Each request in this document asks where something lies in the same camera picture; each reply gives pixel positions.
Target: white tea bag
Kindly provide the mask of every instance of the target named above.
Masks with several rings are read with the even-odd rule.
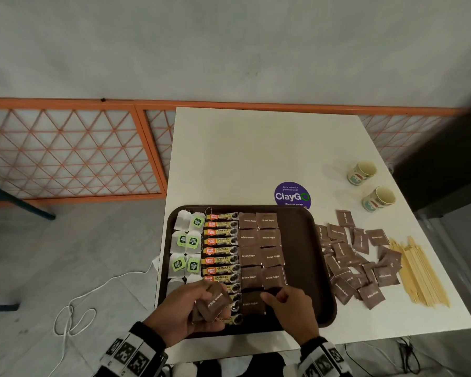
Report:
[[[187,242],[185,243],[185,252],[187,254],[200,253],[202,250],[202,236],[196,231],[187,233]]]
[[[179,231],[188,231],[188,225],[190,225],[190,219],[192,218],[192,213],[187,210],[180,210],[178,216],[176,217],[176,222],[174,224],[174,230]]]
[[[190,218],[190,224],[188,226],[188,231],[196,231],[202,233],[205,221],[206,215],[204,213],[192,213],[192,217]]]
[[[183,253],[173,253],[169,256],[168,278],[183,278],[187,268],[187,258]]]
[[[178,287],[181,287],[184,284],[185,282],[183,281],[182,278],[172,278],[168,282],[168,287],[166,289],[166,296],[168,296],[171,292],[173,292],[175,289],[177,289]]]
[[[175,231],[171,235],[171,247],[169,249],[170,253],[184,253],[185,244],[187,243],[187,233],[184,231]]]
[[[191,274],[201,274],[201,254],[187,254],[185,276],[188,278]]]
[[[187,283],[195,283],[200,280],[202,280],[202,277],[199,274],[190,274],[187,277]]]

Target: person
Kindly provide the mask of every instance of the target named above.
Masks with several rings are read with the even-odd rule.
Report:
[[[167,360],[164,352],[166,348],[195,332],[223,330],[225,324],[221,321],[191,322],[196,300],[211,299],[211,293],[206,291],[209,286],[210,282],[200,280],[172,291],[149,317],[135,323],[125,336],[112,343],[101,358],[101,367],[95,376],[157,376]],[[319,335],[312,300],[304,291],[285,286],[276,296],[262,292],[261,298],[274,310],[283,329],[300,345],[297,375],[352,377],[349,365],[334,345]],[[229,309],[222,311],[220,316],[229,317]],[[213,362],[216,363],[202,362],[197,369],[197,376],[221,376],[221,368],[215,372]],[[283,375],[283,367],[284,361],[277,353],[256,355],[242,376]]]

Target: orange metal frame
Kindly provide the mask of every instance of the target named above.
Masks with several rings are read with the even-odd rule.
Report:
[[[157,178],[161,190],[156,194],[86,196],[61,198],[32,198],[30,202],[110,202],[149,198],[164,198],[167,192],[167,177],[161,158],[153,139],[146,110],[176,110],[176,107],[227,108],[269,110],[300,113],[333,113],[333,114],[366,114],[366,115],[423,115],[453,116],[463,113],[460,108],[433,107],[371,107],[371,106],[329,106],[318,104],[279,104],[279,103],[239,103],[239,102],[205,102],[205,101],[100,101],[97,99],[16,99],[0,98],[0,109],[93,109],[93,110],[126,110],[132,116],[138,135],[142,141],[147,158]]]

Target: hand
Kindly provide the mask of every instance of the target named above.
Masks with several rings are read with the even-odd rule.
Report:
[[[182,285],[171,292],[152,314],[143,323],[153,329],[157,335],[161,336],[166,347],[170,347],[182,341],[193,332],[217,332],[225,328],[221,322],[213,323],[192,323],[189,315],[194,308],[196,300],[210,300],[211,292],[206,290],[211,282],[200,280],[195,283]],[[231,311],[225,308],[220,317],[229,318]]]
[[[312,299],[303,290],[287,285],[275,297],[268,292],[262,292],[260,297],[272,307],[283,329],[298,345],[319,336]]]

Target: gray floor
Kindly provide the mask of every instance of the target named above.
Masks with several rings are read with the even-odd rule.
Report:
[[[20,310],[0,313],[0,376],[47,376],[61,358],[62,339],[52,333],[58,311],[70,299],[129,270],[146,270],[159,254],[164,200],[52,206],[49,222],[16,208],[0,208],[0,297],[20,300]],[[68,340],[55,376],[90,376],[117,334],[153,309],[157,273],[127,275],[74,302],[78,320],[89,308],[94,323]],[[418,349],[471,375],[471,330],[416,336]],[[370,344],[400,364],[394,340]],[[347,346],[373,375],[400,372],[367,344]],[[298,353],[287,352],[288,362]],[[423,368],[436,363],[419,355]],[[226,363],[244,364],[228,359]],[[365,375],[351,363],[356,376]],[[225,377],[235,375],[224,373]],[[422,375],[446,376],[443,369]]]

